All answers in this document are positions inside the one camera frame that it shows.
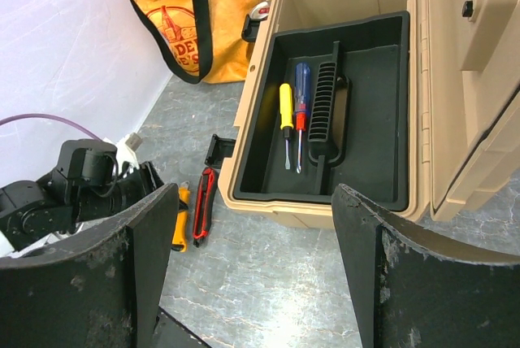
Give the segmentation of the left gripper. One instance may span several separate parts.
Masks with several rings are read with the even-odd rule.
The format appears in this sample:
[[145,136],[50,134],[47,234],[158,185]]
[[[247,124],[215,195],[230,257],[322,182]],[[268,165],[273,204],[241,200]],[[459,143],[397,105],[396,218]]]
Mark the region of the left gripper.
[[139,168],[132,169],[118,180],[109,195],[109,213],[117,214],[142,200],[164,185],[151,161],[145,161]]

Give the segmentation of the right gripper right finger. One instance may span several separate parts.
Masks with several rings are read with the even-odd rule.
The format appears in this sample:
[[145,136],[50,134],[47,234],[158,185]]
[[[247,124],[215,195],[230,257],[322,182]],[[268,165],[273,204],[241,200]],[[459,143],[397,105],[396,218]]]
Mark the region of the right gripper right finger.
[[347,185],[331,207],[363,346],[518,346],[518,256],[425,229]]

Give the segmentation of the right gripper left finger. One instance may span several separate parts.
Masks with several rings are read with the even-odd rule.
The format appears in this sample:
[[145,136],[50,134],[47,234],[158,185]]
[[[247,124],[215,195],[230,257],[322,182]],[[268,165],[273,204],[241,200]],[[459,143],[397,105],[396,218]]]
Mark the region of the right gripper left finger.
[[166,184],[25,258],[1,260],[3,347],[149,347],[179,207]]

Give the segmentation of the yellow handle screwdriver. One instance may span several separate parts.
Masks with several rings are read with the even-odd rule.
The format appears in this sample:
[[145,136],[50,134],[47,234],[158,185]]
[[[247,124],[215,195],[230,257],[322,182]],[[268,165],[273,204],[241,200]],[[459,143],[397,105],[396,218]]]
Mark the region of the yellow handle screwdriver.
[[280,130],[283,132],[285,141],[285,163],[286,170],[291,168],[289,157],[289,144],[291,140],[291,132],[293,130],[293,94],[291,86],[283,83],[279,87],[279,113],[280,113]]

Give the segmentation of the black tool tray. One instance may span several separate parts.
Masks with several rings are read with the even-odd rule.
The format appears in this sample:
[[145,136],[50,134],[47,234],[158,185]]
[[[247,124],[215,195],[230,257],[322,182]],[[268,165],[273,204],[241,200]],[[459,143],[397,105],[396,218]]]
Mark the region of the black tool tray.
[[[391,211],[409,205],[410,14],[399,11],[369,19],[277,33],[266,53],[252,122],[245,132],[233,197],[247,202],[329,204],[345,184]],[[323,145],[303,134],[297,174],[298,134],[289,144],[280,130],[280,86],[293,84],[296,65],[336,71],[331,135],[335,154],[319,166]]]

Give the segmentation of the blue handle screwdriver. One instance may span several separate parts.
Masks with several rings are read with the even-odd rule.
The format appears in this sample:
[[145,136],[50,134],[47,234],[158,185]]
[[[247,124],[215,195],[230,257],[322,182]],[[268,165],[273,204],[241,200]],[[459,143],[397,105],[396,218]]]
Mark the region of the blue handle screwdriver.
[[297,174],[301,174],[302,167],[302,145],[303,133],[306,130],[306,120],[308,116],[308,102],[310,98],[310,67],[307,63],[298,63],[295,71],[295,90],[294,90],[294,114],[296,120],[296,130],[298,134],[297,145]]

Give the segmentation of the tan plastic tool box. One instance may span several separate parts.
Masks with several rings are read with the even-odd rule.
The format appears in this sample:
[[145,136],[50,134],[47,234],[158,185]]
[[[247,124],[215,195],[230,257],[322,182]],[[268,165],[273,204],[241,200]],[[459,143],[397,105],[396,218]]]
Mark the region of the tan plastic tool box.
[[519,0],[268,0],[219,190],[330,228],[345,184],[412,221],[481,207],[519,167]]

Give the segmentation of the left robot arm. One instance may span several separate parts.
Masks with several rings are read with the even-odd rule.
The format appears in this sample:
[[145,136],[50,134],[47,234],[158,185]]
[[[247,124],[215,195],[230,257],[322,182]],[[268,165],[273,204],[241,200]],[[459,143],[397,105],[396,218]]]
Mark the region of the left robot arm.
[[119,166],[116,154],[105,141],[65,141],[50,172],[3,186],[1,256],[51,233],[73,234],[78,224],[116,215],[163,186],[150,161]]

